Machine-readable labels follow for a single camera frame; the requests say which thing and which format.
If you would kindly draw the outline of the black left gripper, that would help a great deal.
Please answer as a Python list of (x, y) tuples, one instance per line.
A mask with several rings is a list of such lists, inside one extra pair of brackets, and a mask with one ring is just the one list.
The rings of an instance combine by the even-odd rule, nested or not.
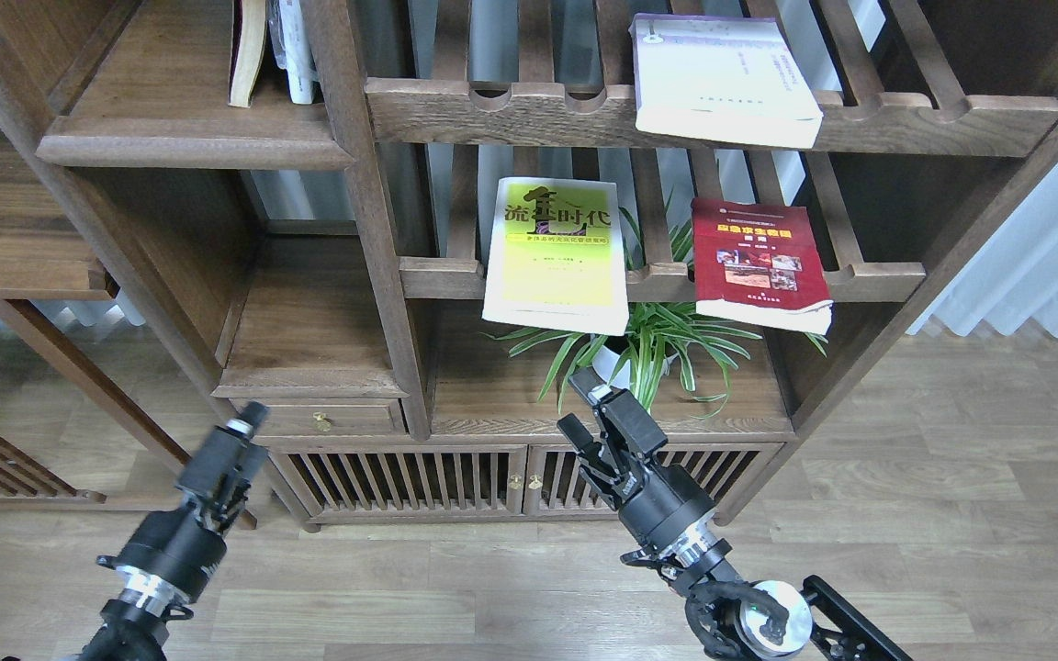
[(251, 401), (224, 426), (209, 432), (176, 480), (186, 493), (172, 511), (153, 511), (139, 524), (117, 556), (96, 563), (126, 579), (117, 599), (101, 611), (105, 621), (190, 620), (227, 551), (223, 536), (243, 512), (253, 478), (268, 449), (253, 437), (269, 408)]

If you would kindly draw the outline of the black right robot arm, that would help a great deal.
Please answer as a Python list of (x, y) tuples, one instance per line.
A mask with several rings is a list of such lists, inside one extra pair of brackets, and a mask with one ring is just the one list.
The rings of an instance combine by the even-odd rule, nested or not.
[(610, 507), (638, 547), (630, 567), (654, 569), (685, 599), (690, 631), (711, 658), (789, 660), (813, 644), (828, 660), (904, 660), (906, 651), (826, 581), (747, 581), (726, 559), (730, 544), (709, 528), (714, 503), (680, 465), (661, 464), (658, 423), (626, 390), (590, 368), (569, 378), (591, 406), (592, 436), (574, 415), (559, 420), (584, 480)]

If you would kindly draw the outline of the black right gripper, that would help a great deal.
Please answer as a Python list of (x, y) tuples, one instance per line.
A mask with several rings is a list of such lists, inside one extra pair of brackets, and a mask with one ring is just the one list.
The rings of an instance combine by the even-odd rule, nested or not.
[[(655, 452), (667, 435), (626, 389), (614, 389), (591, 367), (569, 377), (569, 385), (591, 406), (601, 428), (592, 439), (574, 414), (558, 420), (557, 427), (574, 447), (599, 492), (612, 492), (610, 506), (618, 519), (641, 545), (623, 554), (630, 567), (692, 567), (718, 545), (708, 530), (714, 503), (687, 469), (664, 465)], [(626, 457), (637, 462), (626, 472)]]

